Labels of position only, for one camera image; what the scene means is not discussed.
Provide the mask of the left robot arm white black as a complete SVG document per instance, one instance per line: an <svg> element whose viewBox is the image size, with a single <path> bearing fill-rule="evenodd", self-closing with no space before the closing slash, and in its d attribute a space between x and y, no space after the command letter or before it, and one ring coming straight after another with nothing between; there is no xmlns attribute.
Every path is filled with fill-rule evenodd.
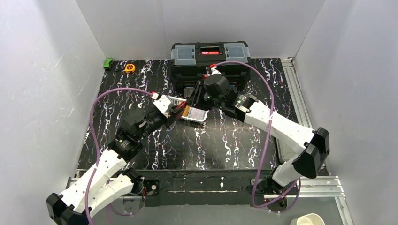
<svg viewBox="0 0 398 225"><path fill-rule="evenodd" d="M50 218L58 225L87 225L102 208L125 194L141 194L144 177L134 169L122 170L143 148L143 139L161 126L169 127L182 113L177 106L162 113L154 104L147 111L129 110L115 139L73 185L46 199Z"/></svg>

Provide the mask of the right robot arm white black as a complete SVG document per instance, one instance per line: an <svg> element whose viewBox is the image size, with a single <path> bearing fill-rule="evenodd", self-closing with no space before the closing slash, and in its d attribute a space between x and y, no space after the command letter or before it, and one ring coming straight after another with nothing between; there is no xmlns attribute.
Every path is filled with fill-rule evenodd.
<svg viewBox="0 0 398 225"><path fill-rule="evenodd" d="M222 75L197 82L186 104L201 110L221 109L225 115L262 129L292 148L296 155L273 172L272 180L279 186L299 177L316 178L330 153L328 130L314 130L291 121L255 96L237 92Z"/></svg>

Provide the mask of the red leather card holder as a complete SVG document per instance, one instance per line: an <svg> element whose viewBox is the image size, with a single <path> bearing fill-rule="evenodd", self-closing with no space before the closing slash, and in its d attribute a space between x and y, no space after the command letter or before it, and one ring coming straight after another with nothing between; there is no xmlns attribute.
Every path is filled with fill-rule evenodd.
<svg viewBox="0 0 398 225"><path fill-rule="evenodd" d="M180 119L185 111L186 105L179 105L177 106L176 110L177 110L177 119Z"/></svg>

